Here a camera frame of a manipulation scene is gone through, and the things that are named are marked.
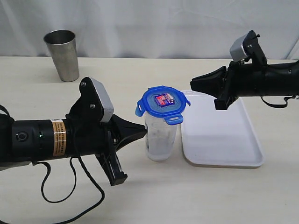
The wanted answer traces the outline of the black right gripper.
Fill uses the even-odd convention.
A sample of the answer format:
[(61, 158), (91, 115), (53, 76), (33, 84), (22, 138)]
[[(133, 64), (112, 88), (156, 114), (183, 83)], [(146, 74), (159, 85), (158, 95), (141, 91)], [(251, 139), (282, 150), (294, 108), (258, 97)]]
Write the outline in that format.
[(217, 98), (214, 100), (217, 110), (227, 110), (238, 99), (235, 94), (234, 78), (244, 62), (251, 60), (251, 67), (259, 70), (267, 65), (266, 56), (258, 42), (260, 35), (256, 34), (254, 30), (248, 33), (251, 42), (248, 58), (238, 62), (231, 61), (228, 69), (226, 66), (222, 66), (213, 72), (195, 77), (190, 82), (191, 90)]

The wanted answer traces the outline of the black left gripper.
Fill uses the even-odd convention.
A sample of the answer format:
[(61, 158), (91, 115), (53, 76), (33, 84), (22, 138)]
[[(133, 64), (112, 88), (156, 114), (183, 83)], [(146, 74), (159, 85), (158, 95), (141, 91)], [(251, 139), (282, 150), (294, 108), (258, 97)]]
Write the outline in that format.
[[(116, 152), (126, 145), (142, 139), (147, 130), (144, 125), (133, 123), (113, 115), (105, 123), (103, 108), (90, 78), (79, 84), (80, 97), (71, 107), (67, 120), (70, 122), (73, 146), (79, 155), (94, 154), (112, 186), (124, 183), (128, 177), (119, 163)], [(114, 146), (113, 131), (121, 138)]]

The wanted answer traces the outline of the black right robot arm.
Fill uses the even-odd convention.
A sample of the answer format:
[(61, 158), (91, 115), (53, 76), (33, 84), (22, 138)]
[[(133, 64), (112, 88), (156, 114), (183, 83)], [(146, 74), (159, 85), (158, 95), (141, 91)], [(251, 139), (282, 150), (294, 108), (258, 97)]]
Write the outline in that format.
[(193, 78), (193, 91), (213, 96), (217, 110), (227, 110), (240, 97), (283, 97), (284, 104), (266, 105), (286, 108), (288, 100), (299, 96), (299, 63), (269, 64), (259, 45), (259, 34), (251, 30), (230, 47), (229, 66)]

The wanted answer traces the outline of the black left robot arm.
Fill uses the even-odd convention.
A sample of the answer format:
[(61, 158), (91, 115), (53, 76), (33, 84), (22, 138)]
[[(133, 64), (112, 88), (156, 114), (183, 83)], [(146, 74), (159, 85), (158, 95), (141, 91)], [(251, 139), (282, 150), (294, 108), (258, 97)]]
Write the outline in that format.
[(14, 120), (8, 112), (1, 114), (1, 170), (93, 154), (112, 186), (124, 183), (127, 175), (116, 153), (147, 130), (115, 115), (104, 85), (96, 79), (83, 78), (79, 91), (64, 119)]

